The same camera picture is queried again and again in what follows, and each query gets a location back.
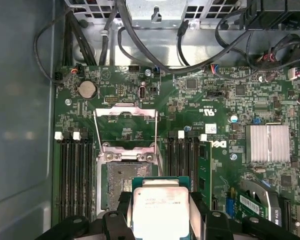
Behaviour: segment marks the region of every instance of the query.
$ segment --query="silver heatsink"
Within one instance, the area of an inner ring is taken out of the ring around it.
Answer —
[[[246,157],[253,163],[290,161],[289,126],[249,125],[246,132]]]

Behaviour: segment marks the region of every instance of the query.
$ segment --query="ram slot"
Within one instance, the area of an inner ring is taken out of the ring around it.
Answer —
[[[93,186],[93,167],[94,159],[92,152],[92,143],[86,143],[86,162],[87,162],[87,194],[86,194],[86,216],[90,221],[92,219],[92,186]]]
[[[185,142],[184,139],[178,139],[176,146],[176,173],[177,176],[184,176]]]
[[[196,192],[198,187],[198,161],[199,161],[199,139],[194,137],[192,139],[192,159],[190,161],[190,172],[192,191]]]
[[[66,156],[65,156],[65,161],[66,161],[66,174],[65,174],[65,213],[64,213],[64,218],[69,217],[70,215],[70,199],[71,199],[71,157],[72,157],[72,143],[69,142],[66,145]]]
[[[66,195],[67,195],[67,146],[68,143],[63,141],[60,150],[60,208],[59,222],[66,218]]]
[[[76,186],[76,176],[75,176],[75,164],[77,158],[77,145],[71,143],[71,155],[69,158],[69,206],[68,206],[68,216],[75,215],[74,205],[75,205],[75,186]]]
[[[191,158],[191,138],[186,137],[184,141],[184,157],[183,157],[183,176],[190,177],[190,158]]]
[[[175,140],[170,137],[168,139],[167,144],[167,175],[168,176],[176,176],[175,167],[174,167],[174,148],[175,148]]]
[[[82,142],[78,143],[78,162],[76,167],[77,176],[77,201],[76,201],[76,214],[83,215],[83,199],[84,199],[84,144]]]

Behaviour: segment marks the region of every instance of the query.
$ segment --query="blue component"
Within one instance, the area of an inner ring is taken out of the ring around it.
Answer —
[[[261,119],[260,118],[254,118],[253,119],[253,124],[260,124],[261,123]]]
[[[225,199],[225,212],[231,217],[235,217],[235,200],[227,197]]]
[[[187,133],[187,132],[191,131],[191,127],[190,126],[185,126],[183,130],[184,130],[184,132]]]

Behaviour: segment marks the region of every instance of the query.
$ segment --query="blue connector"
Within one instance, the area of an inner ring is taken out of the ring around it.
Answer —
[[[235,200],[227,197],[225,199],[225,212],[231,217],[235,217]]]

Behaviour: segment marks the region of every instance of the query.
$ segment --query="screw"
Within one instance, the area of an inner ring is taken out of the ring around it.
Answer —
[[[196,25],[195,25],[193,22],[191,22],[191,23],[189,24],[189,29],[194,30],[195,27],[196,27]]]
[[[214,217],[217,217],[217,218],[221,217],[221,213],[220,213],[220,212],[217,212],[217,211],[214,211],[214,212],[212,213],[212,215],[213,215]]]
[[[89,23],[86,20],[80,20],[79,25],[83,28],[86,29],[89,26]]]
[[[78,223],[81,223],[81,222],[82,222],[82,220],[80,218],[73,220],[74,224],[78,224]]]
[[[255,223],[255,224],[259,223],[259,219],[256,218],[256,217],[250,217],[249,220],[250,220],[251,222]]]
[[[150,77],[151,76],[151,69],[146,69],[145,71],[144,71],[144,75],[146,75],[147,77]]]
[[[114,218],[116,216],[118,216],[118,214],[116,212],[112,212],[109,214],[109,217],[111,217],[111,218]]]
[[[230,155],[230,160],[235,161],[235,160],[237,160],[237,159],[238,159],[238,155],[237,155],[237,154],[232,153],[232,154]]]
[[[114,158],[114,156],[111,153],[108,153],[105,157],[107,160],[112,160]]]
[[[116,24],[116,28],[117,29],[120,29],[120,28],[122,28],[124,25],[122,24],[122,22],[118,22],[117,24]]]
[[[151,162],[154,158],[151,155],[146,156],[146,160]]]
[[[64,101],[64,103],[65,103],[65,105],[70,106],[72,101],[71,101],[71,99],[68,98]]]

